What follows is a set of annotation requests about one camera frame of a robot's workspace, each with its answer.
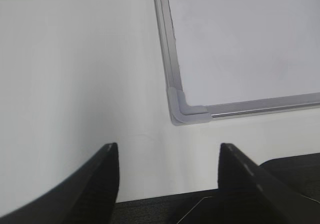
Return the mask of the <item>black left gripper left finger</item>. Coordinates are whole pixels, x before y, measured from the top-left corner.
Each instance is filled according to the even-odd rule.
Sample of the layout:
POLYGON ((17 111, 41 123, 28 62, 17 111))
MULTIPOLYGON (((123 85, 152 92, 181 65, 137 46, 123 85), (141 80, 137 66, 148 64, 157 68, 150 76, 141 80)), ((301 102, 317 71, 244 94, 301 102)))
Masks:
POLYGON ((62 183, 1 217, 2 224, 107 224, 119 192, 117 143, 103 145, 62 183))

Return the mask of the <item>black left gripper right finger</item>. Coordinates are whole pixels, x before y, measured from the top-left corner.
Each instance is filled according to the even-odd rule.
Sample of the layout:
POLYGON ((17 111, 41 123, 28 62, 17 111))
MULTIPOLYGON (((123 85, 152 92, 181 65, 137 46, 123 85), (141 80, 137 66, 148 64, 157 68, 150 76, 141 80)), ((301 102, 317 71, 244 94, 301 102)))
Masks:
POLYGON ((318 224, 320 204, 258 166, 235 145, 222 143, 218 190, 225 224, 318 224))

